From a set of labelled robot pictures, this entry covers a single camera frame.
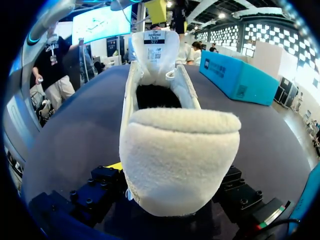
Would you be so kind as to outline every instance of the shoe size tag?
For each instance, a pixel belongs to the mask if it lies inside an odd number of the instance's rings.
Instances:
[[[144,44],[164,44],[166,31],[151,30],[144,32]]]
[[[147,46],[146,56],[150,63],[158,63],[161,59],[162,47],[161,46]]]

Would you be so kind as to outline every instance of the shoe opening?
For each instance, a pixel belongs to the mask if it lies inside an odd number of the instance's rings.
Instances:
[[[139,85],[136,89],[138,108],[182,108],[170,88],[159,85]]]

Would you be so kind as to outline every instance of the geometric wall pattern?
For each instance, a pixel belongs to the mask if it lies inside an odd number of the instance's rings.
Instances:
[[[298,31],[277,26],[274,24],[252,24],[244,26],[243,45],[241,52],[245,56],[253,57],[256,49],[256,41],[266,42],[284,48],[288,53],[298,58],[298,66],[308,66],[315,71],[316,51],[312,44],[302,38]],[[319,78],[314,80],[313,85],[318,86]]]
[[[205,32],[198,33],[195,39],[197,39],[198,41],[208,42],[208,32],[205,31]]]
[[[316,68],[316,63],[320,64],[319,54],[316,54],[312,43],[301,37],[298,31],[271,23],[245,23],[243,39],[240,39],[240,36],[238,25],[228,25],[221,29],[200,32],[195,39],[216,43],[233,51],[237,51],[237,43],[242,42],[241,53],[249,57],[254,56],[256,41],[278,45],[298,58],[298,69],[309,69],[310,75],[314,76],[311,83],[313,86],[320,86],[319,69]]]
[[[229,25],[220,30],[210,31],[210,43],[216,43],[225,48],[237,51],[237,43],[239,39],[238,25]]]

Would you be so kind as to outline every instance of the monitor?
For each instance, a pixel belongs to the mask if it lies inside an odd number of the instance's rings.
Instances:
[[[126,17],[131,20],[132,6],[124,9]],[[131,24],[122,11],[111,11],[110,6],[84,12],[73,18],[72,44],[77,44],[79,38],[84,43],[108,38],[111,36],[129,34]]]

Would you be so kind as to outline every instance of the black t-shirt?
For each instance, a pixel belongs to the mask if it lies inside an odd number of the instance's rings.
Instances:
[[[41,83],[43,91],[67,75],[62,60],[70,46],[59,36],[58,41],[51,44],[51,46],[46,44],[36,59],[34,66],[38,68],[39,74],[43,77],[43,82]]]

